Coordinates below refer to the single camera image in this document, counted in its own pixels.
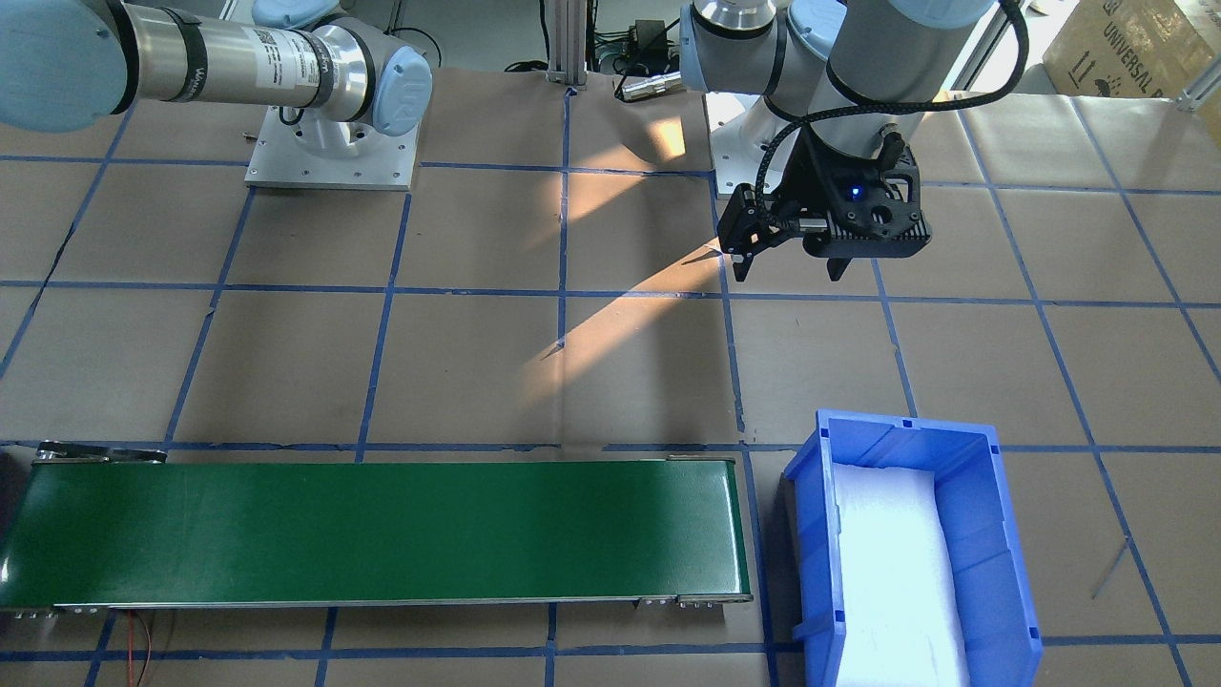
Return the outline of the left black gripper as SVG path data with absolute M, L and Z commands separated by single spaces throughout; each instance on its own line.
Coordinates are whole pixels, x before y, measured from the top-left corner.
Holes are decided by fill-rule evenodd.
M 921 211 L 919 165 L 894 127 L 882 131 L 874 157 L 860 159 L 803 126 L 769 198 L 768 209 L 755 187 L 737 184 L 716 223 L 716 240 L 737 282 L 759 253 L 790 239 L 828 260 L 830 281 L 842 279 L 852 260 L 902 260 L 932 240 Z

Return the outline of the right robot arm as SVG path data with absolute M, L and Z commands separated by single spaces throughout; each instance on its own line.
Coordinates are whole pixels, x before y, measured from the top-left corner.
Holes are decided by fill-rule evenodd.
M 407 135 L 433 92 L 409 44 L 337 1 L 258 1 L 248 24 L 123 1 L 5 1 L 1 117 L 73 132 L 140 96 L 315 112 Z

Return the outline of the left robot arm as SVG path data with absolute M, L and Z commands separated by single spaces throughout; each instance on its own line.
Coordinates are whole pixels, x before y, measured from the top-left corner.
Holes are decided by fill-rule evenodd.
M 853 260 L 927 246 L 911 135 L 991 1 L 694 1 L 679 18 L 689 90 L 757 96 L 730 126 L 750 174 L 716 225 L 734 277 L 801 242 L 840 279 Z

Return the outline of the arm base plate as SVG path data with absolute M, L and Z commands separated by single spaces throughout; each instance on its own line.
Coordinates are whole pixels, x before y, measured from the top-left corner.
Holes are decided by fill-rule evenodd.
M 280 190 L 408 192 L 420 129 L 383 135 L 370 123 L 335 122 L 314 112 L 288 126 L 280 122 L 278 106 L 270 106 L 244 181 Z
M 788 124 L 762 96 L 745 93 L 705 95 L 716 194 L 728 199 L 735 187 L 755 183 L 767 145 Z

